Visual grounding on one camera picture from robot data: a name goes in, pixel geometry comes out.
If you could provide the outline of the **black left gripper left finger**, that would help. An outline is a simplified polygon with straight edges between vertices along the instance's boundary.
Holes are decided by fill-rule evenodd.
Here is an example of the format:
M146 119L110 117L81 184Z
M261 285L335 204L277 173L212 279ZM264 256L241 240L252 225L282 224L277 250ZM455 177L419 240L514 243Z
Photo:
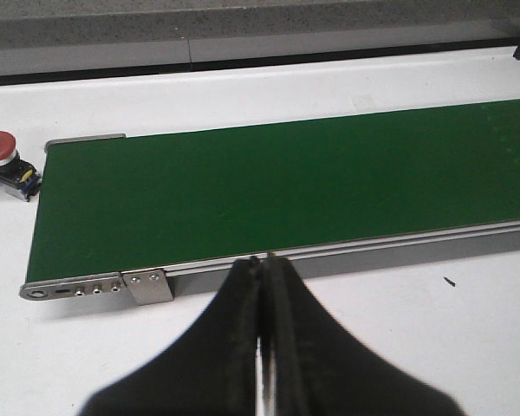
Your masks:
M237 260L200 317L164 352L95 393L84 415L253 415L260 262Z

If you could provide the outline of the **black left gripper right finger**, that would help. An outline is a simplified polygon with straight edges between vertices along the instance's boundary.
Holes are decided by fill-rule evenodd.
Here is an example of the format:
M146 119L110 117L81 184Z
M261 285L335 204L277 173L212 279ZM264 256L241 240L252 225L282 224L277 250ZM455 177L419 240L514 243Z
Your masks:
M276 415L460 415L447 394L354 338L291 262L262 262L264 402Z

